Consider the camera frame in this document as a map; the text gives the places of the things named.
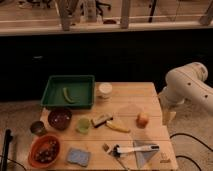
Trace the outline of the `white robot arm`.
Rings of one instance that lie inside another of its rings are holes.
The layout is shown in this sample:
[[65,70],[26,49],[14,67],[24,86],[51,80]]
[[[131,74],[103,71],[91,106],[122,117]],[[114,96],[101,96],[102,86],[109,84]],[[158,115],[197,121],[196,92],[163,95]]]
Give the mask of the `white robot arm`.
[[175,117],[173,108],[183,104],[186,99],[213,115],[213,88],[205,84],[207,77],[208,70],[200,62],[174,68],[166,74],[166,86],[158,94],[164,125]]

